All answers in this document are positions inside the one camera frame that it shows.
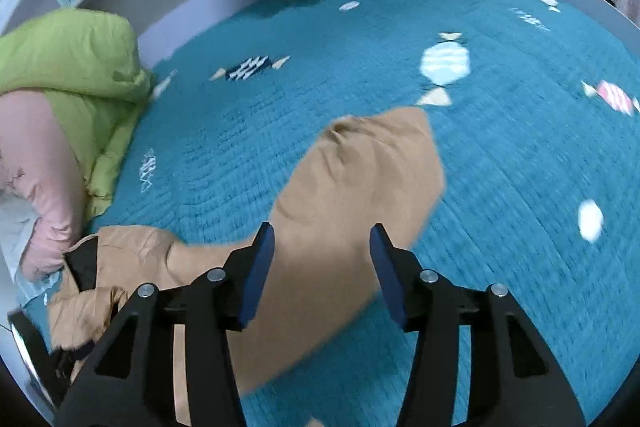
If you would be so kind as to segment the light grey garment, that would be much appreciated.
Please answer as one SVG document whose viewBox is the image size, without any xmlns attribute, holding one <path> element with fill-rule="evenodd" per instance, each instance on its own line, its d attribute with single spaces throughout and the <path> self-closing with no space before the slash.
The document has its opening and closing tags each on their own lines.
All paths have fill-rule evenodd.
<svg viewBox="0 0 640 427">
<path fill-rule="evenodd" d="M 26 306 L 47 291 L 47 285 L 27 280 L 21 271 L 24 250 L 38 219 L 30 202 L 1 192 L 1 254 L 17 293 L 17 301 Z"/>
</svg>

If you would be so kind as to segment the pink padded jacket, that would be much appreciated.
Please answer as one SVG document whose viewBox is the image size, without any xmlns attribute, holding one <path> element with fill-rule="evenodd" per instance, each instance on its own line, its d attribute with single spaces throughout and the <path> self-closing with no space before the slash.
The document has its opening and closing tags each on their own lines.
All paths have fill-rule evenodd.
<svg viewBox="0 0 640 427">
<path fill-rule="evenodd" d="M 26 279 L 58 271 L 80 239 L 86 190 L 70 142 L 40 91 L 1 97 L 1 187 L 30 202 L 38 216 L 21 257 Z"/>
</svg>

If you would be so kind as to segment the teal quilted bedspread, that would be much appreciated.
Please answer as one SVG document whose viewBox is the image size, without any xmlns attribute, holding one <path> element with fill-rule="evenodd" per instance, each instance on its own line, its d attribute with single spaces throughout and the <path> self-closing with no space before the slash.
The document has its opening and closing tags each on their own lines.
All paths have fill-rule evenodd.
<svg viewBox="0 0 640 427">
<path fill-rule="evenodd" d="M 567 0 L 262 0 L 158 68 L 36 316 L 59 426 L 592 426 L 638 390 L 639 57 Z"/>
</svg>

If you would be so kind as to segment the lime green jacket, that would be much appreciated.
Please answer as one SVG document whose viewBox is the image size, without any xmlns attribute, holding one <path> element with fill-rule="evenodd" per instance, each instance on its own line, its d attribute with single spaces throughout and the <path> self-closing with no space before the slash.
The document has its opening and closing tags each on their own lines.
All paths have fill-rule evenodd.
<svg viewBox="0 0 640 427">
<path fill-rule="evenodd" d="M 1 37 L 1 92 L 42 91 L 84 178 L 87 220 L 113 202 L 151 80 L 134 28 L 113 13 L 58 9 Z"/>
</svg>

